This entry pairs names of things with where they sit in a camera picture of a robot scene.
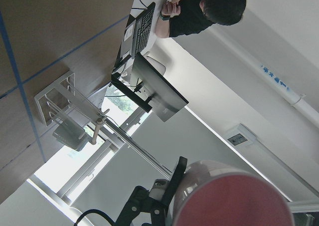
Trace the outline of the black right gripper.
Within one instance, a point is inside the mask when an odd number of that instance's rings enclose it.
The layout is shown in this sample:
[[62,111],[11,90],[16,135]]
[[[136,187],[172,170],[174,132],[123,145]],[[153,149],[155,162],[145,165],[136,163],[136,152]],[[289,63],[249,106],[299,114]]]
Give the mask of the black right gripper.
[[180,156],[170,180],[155,180],[149,191],[142,186],[136,186],[118,216],[115,226],[130,226],[140,213],[149,213],[151,223],[143,226],[164,226],[167,207],[183,179],[187,166],[187,158]]

